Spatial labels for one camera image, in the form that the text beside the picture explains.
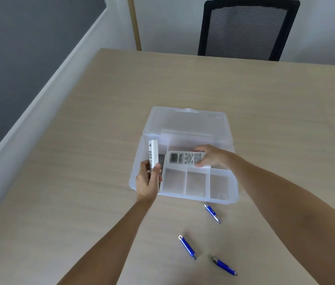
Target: plastic storage box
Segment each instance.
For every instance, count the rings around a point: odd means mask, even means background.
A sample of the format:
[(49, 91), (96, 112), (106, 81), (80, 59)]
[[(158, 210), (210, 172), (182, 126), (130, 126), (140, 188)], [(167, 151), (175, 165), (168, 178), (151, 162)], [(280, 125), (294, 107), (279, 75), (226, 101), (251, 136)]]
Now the plastic storage box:
[[(153, 107), (137, 149), (129, 186), (136, 189), (140, 162), (148, 159), (148, 141), (158, 140), (158, 153), (192, 151), (211, 144), (235, 152), (227, 115), (222, 112)], [(170, 164), (165, 157), (159, 195), (229, 204), (239, 199), (237, 180), (227, 169)]]

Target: wooden table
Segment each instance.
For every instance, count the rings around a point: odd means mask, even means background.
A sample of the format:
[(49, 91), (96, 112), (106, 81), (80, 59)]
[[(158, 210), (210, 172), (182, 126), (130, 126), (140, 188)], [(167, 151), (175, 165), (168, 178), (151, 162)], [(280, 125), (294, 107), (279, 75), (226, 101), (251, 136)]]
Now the wooden table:
[[(55, 284), (125, 214), (154, 105), (226, 112), (237, 153), (335, 208), (335, 66), (102, 49), (0, 205), (0, 284)], [(222, 225), (200, 202), (158, 196), (118, 283), (315, 284), (239, 190), (214, 205)]]

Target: box lid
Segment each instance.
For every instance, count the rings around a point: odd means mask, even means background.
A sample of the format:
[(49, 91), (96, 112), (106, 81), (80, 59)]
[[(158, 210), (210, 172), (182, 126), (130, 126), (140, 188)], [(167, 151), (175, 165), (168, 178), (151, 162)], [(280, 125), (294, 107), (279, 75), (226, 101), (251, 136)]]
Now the box lid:
[(154, 106), (143, 134), (187, 134), (232, 143), (227, 114)]

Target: black mesh chair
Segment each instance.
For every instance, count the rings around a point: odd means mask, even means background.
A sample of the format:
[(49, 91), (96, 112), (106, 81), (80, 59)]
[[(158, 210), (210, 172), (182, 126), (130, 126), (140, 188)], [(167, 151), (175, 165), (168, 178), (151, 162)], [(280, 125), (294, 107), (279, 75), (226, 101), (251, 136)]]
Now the black mesh chair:
[(198, 55), (279, 61), (299, 5), (295, 0), (206, 1)]

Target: white remote control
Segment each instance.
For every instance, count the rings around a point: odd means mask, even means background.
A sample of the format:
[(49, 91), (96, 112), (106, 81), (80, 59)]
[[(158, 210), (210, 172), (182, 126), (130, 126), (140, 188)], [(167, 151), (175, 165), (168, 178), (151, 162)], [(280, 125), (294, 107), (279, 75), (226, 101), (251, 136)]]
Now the white remote control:
[(198, 161), (206, 155), (205, 152), (189, 152), (189, 151), (169, 151), (167, 153), (168, 161), (171, 164), (183, 164), (187, 166), (195, 166)]
[(152, 170), (154, 166), (158, 163), (158, 141), (156, 139), (149, 140), (149, 165)]

